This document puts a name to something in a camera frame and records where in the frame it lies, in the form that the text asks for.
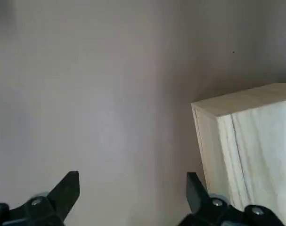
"wooden box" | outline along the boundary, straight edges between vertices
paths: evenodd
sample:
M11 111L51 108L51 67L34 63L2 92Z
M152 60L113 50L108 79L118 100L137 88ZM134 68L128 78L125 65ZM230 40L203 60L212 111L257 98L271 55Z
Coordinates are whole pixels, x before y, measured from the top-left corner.
M263 205L286 225L286 83L192 104L209 193Z

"wood panel seam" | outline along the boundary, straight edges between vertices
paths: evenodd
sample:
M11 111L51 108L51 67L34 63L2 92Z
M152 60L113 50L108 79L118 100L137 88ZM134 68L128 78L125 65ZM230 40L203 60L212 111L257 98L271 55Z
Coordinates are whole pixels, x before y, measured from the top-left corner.
M249 194L249 192L248 192L248 190L247 190L247 184L246 184L246 180L245 180L245 173L244 173L243 167L242 167L242 160L241 160L241 155L240 155L240 152L239 152L239 145L238 145L237 133L236 133L235 124L234 124L234 117L233 117L232 114L230 114L230 117L231 117L231 121L232 121L232 127L233 127L233 131L234 131L234 137L235 137L235 143L236 143L236 147L237 147L237 152L238 152L240 167L241 167L241 169L242 169L243 181L245 182L245 190L246 190L246 194L247 194L247 197L248 197L249 201L251 201L250 194Z

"wall surface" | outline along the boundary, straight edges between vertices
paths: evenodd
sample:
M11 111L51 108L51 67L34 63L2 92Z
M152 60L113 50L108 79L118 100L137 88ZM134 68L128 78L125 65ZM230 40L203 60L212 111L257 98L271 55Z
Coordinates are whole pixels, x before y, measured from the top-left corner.
M274 81L285 0L0 0L0 201L77 169L67 225L175 225L203 177L190 102Z

